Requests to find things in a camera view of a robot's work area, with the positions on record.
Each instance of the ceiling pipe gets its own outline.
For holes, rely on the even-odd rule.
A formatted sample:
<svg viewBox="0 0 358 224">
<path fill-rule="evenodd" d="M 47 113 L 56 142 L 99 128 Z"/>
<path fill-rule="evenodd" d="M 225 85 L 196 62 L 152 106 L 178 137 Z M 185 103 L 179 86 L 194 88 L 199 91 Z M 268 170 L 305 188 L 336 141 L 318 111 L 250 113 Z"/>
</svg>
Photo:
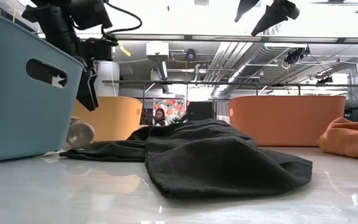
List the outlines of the ceiling pipe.
<svg viewBox="0 0 358 224">
<path fill-rule="evenodd" d="M 161 80 L 167 81 L 168 80 L 167 62 L 166 61 L 159 62 L 157 59 L 157 70 L 160 74 Z M 166 92 L 168 93 L 170 92 L 169 85 L 162 85 L 162 88 L 164 88 Z"/>
<path fill-rule="evenodd" d="M 144 91 L 144 93 L 147 93 L 149 90 L 151 90 L 151 88 L 153 88 L 154 85 L 155 85 L 155 83 L 152 83 L 152 84 Z"/>
<path fill-rule="evenodd" d="M 111 80 L 102 80 L 102 83 L 118 83 L 118 84 L 152 84 L 152 83 L 156 83 L 156 84 L 162 84 L 161 81 L 159 80 L 115 80 L 115 81 L 111 81 Z M 256 82 L 249 82 L 249 83 L 244 83 L 244 82 L 187 82 L 187 81 L 166 81 L 166 84 L 168 85 L 172 85 L 172 84 L 181 84 L 181 85 L 239 85 L 239 86 L 261 86 L 261 85 L 267 85 L 267 86 L 271 86 L 271 87 L 277 87 L 277 88 L 282 88 L 282 87 L 287 87 L 287 86 L 295 86 L 295 87 L 303 87 L 303 86 L 313 86 L 313 87 L 325 87 L 325 88 L 331 88 L 331 87 L 354 87 L 354 88 L 358 88 L 358 84 L 306 84 L 306 83 L 277 83 L 277 82 L 263 82 L 263 83 L 256 83 Z"/>
<path fill-rule="evenodd" d="M 221 42 L 221 45 L 218 48 L 218 51 L 216 52 L 215 57 L 212 60 L 211 65 L 209 66 L 209 68 L 211 69 L 215 69 L 215 68 L 220 68 L 220 62 L 221 59 L 223 57 L 223 55 L 226 53 L 226 50 L 229 48 L 230 43 L 229 42 Z M 204 78 L 205 81 L 209 81 L 211 78 L 211 75 L 213 74 L 213 72 L 208 72 Z"/>
<path fill-rule="evenodd" d="M 198 73 L 207 73 L 208 71 L 225 71 L 225 72 L 233 72 L 234 69 L 205 69 L 199 68 Z M 169 68 L 168 72 L 196 72 L 194 68 L 181 69 L 181 68 Z"/>
<path fill-rule="evenodd" d="M 253 79 L 260 79 L 260 77 L 257 77 L 257 76 L 250 76 L 250 77 L 236 77 L 236 78 L 253 78 Z"/>
<path fill-rule="evenodd" d="M 196 66 L 194 67 L 195 77 L 193 82 L 197 82 L 198 74 L 200 74 L 200 66 L 200 64 L 196 64 Z"/>
<path fill-rule="evenodd" d="M 246 66 L 256 66 L 256 67 L 278 67 L 277 64 L 270 64 L 270 63 L 266 63 L 266 64 L 246 64 Z"/>
<path fill-rule="evenodd" d="M 232 68 L 238 60 L 245 54 L 245 52 L 249 49 L 249 47 L 252 45 L 252 43 L 241 43 L 242 45 L 235 50 L 235 53 L 232 55 L 232 57 L 227 61 L 227 63 L 224 65 L 224 68 Z M 214 82 L 219 82 L 221 79 L 227 75 L 227 73 L 220 73 L 216 76 Z"/>
<path fill-rule="evenodd" d="M 326 67 L 325 70 L 330 70 L 329 72 L 330 73 L 337 73 L 337 72 L 340 72 L 342 70 L 346 70 L 346 69 L 349 69 L 349 68 L 355 68 L 356 65 L 353 64 L 353 63 L 357 63 L 358 62 L 358 58 L 352 58 L 346 62 L 352 62 L 352 63 L 339 63 L 335 66 L 332 66 L 332 67 Z M 296 71 L 296 72 L 293 72 L 293 73 L 290 73 L 289 75 L 289 78 L 292 78 L 292 77 L 296 77 L 297 74 L 301 73 L 301 72 L 304 72 L 306 71 L 307 69 L 311 68 L 312 66 L 308 66 L 300 71 Z M 314 78 L 315 76 L 317 76 L 317 74 L 313 74 L 311 76 L 309 76 L 308 78 L 304 78 L 304 79 L 301 79 L 301 80 L 298 80 L 298 82 L 303 82 L 303 81 L 307 81 L 309 80 L 310 78 Z M 287 79 L 287 77 L 284 77 L 284 78 L 279 78 L 277 80 L 275 80 L 275 82 L 283 82 Z"/>
<path fill-rule="evenodd" d="M 271 36 L 277 35 L 281 24 L 277 24 L 264 32 L 264 35 Z M 249 79 L 241 79 L 238 77 L 255 76 L 266 67 L 250 67 L 247 64 L 270 64 L 279 56 L 288 51 L 288 47 L 266 47 L 265 44 L 252 44 L 247 50 L 246 56 L 242 57 L 237 63 L 239 71 L 234 72 L 229 79 L 229 82 L 241 83 Z M 213 91 L 213 96 L 225 97 L 230 95 L 230 91 L 238 88 L 238 85 L 222 85 L 216 87 Z"/>
<path fill-rule="evenodd" d="M 349 84 L 351 84 L 351 85 L 353 85 L 353 72 L 352 72 L 352 70 L 350 70 L 350 69 L 345 69 L 346 71 L 347 71 L 347 79 L 349 80 L 348 82 L 349 82 Z M 349 90 L 349 99 L 350 100 L 354 100 L 354 89 L 353 89 L 353 87 L 349 87 L 348 88 L 348 90 Z"/>
<path fill-rule="evenodd" d="M 232 54 L 232 52 L 237 46 L 238 46 L 238 43 L 236 43 L 236 42 L 230 43 L 229 48 L 226 50 L 225 54 L 222 56 L 221 61 L 219 62 L 219 68 L 229 68 L 227 66 L 227 64 L 228 64 L 227 58 L 229 58 L 229 56 L 231 58 L 233 58 L 234 54 Z M 219 71 L 217 71 L 217 72 L 213 71 L 211 76 L 209 77 L 209 81 L 213 81 L 213 80 L 217 79 L 217 77 L 219 76 L 219 73 L 220 73 Z"/>
<path fill-rule="evenodd" d="M 267 86 L 265 86 L 262 90 L 260 90 L 258 94 L 260 95 L 261 93 L 263 93 L 263 91 L 265 91 L 266 88 L 267 88 Z"/>
</svg>

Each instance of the spotlight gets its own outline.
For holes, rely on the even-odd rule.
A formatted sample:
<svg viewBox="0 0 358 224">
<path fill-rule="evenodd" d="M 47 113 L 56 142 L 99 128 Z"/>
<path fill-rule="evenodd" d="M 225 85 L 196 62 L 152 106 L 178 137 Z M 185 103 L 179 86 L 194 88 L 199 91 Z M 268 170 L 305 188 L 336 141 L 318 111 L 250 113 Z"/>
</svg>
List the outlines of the spotlight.
<svg viewBox="0 0 358 224">
<path fill-rule="evenodd" d="M 242 15 L 252 9 L 258 2 L 259 0 L 240 0 L 234 22 L 238 22 Z M 299 13 L 299 9 L 292 2 L 288 0 L 274 0 L 271 6 L 266 6 L 266 13 L 260 19 L 251 35 L 256 36 L 276 24 L 287 21 L 288 17 L 296 19 Z"/>
<path fill-rule="evenodd" d="M 332 82 L 334 82 L 333 78 L 330 77 L 330 76 L 328 76 L 328 77 L 326 77 L 326 78 L 323 78 L 323 79 L 321 79 L 321 80 L 318 80 L 318 81 L 317 81 L 317 84 L 326 84 L 326 83 L 332 83 Z"/>
<path fill-rule="evenodd" d="M 196 52 L 193 49 L 188 49 L 185 59 L 188 62 L 194 62 L 196 60 Z"/>
<path fill-rule="evenodd" d="M 265 14 L 255 26 L 251 35 L 256 36 L 276 24 L 287 21 L 288 17 L 296 19 L 299 14 L 299 9 L 292 2 L 287 0 L 274 0 L 271 6 L 266 6 Z"/>
<path fill-rule="evenodd" d="M 284 59 L 284 62 L 286 62 L 287 64 L 294 64 L 302 60 L 308 54 L 310 54 L 309 46 L 298 47 L 294 51 L 288 53 L 288 56 Z"/>
</svg>

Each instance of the yellow cable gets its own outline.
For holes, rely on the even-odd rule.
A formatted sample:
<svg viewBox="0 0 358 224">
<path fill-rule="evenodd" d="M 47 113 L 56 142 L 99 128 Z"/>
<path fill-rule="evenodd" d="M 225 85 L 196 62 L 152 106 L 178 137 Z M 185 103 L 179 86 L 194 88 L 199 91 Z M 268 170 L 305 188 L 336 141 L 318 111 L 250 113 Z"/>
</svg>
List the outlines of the yellow cable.
<svg viewBox="0 0 358 224">
<path fill-rule="evenodd" d="M 124 54 L 126 54 L 128 57 L 130 57 L 132 55 L 127 49 L 125 49 L 125 47 L 123 46 L 121 41 L 119 41 L 118 44 L 119 44 L 119 49 L 122 52 L 124 52 Z"/>
<path fill-rule="evenodd" d="M 13 7 L 13 22 L 16 20 L 16 7 L 17 7 L 17 0 L 15 0 L 15 6 Z"/>
<path fill-rule="evenodd" d="M 186 80 L 185 80 L 185 82 L 187 82 L 187 79 L 188 79 L 188 78 L 187 78 L 187 60 L 186 60 L 185 63 L 186 63 Z"/>
</svg>

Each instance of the ceiling light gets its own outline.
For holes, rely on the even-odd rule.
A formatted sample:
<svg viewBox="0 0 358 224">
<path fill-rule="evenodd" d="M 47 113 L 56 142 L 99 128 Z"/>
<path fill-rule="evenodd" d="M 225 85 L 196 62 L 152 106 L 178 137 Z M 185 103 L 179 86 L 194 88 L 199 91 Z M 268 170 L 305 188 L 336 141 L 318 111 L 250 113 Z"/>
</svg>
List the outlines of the ceiling light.
<svg viewBox="0 0 358 224">
<path fill-rule="evenodd" d="M 265 43 L 265 47 L 286 47 L 286 48 L 307 48 L 307 44 L 293 44 L 293 43 Z"/>
<path fill-rule="evenodd" d="M 162 69 L 165 74 L 165 76 L 168 76 L 168 70 L 167 70 L 167 63 L 165 61 L 162 62 Z"/>
<path fill-rule="evenodd" d="M 31 6 L 31 7 L 37 7 L 31 0 L 18 0 L 23 6 Z"/>
<path fill-rule="evenodd" d="M 44 33 L 39 33 L 37 34 L 40 38 L 46 38 Z M 100 39 L 102 38 L 101 34 L 81 34 L 81 33 L 77 33 L 77 37 L 80 39 L 89 39 L 89 38 L 96 38 L 96 39 Z"/>
<path fill-rule="evenodd" d="M 220 85 L 218 91 L 224 91 L 229 85 Z"/>
<path fill-rule="evenodd" d="M 229 82 L 233 82 L 234 79 L 235 79 L 237 76 L 239 76 L 239 75 L 240 75 L 240 73 L 239 73 L 238 71 L 236 71 L 236 72 L 233 74 L 233 76 L 229 79 Z"/>
<path fill-rule="evenodd" d="M 299 14 L 299 9 L 292 2 L 287 0 L 274 0 L 271 6 L 266 6 L 266 13 L 256 24 L 251 36 L 256 36 L 274 25 L 287 21 L 288 18 L 295 20 Z"/>
<path fill-rule="evenodd" d="M 242 72 L 246 68 L 246 65 L 242 65 L 239 69 L 239 72 Z"/>
<path fill-rule="evenodd" d="M 331 71 L 333 68 L 325 69 L 322 72 L 317 73 L 317 75 L 325 75 L 326 72 Z"/>
</svg>

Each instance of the woman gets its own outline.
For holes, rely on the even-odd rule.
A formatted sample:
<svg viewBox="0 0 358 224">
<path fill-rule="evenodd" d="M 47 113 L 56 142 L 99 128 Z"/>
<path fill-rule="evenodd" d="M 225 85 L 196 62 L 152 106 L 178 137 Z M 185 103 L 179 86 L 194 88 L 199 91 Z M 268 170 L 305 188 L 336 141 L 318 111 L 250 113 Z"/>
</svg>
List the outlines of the woman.
<svg viewBox="0 0 358 224">
<path fill-rule="evenodd" d="M 159 108 L 155 111 L 155 121 L 154 125 L 156 126 L 165 126 L 165 111 L 162 108 Z"/>
</svg>

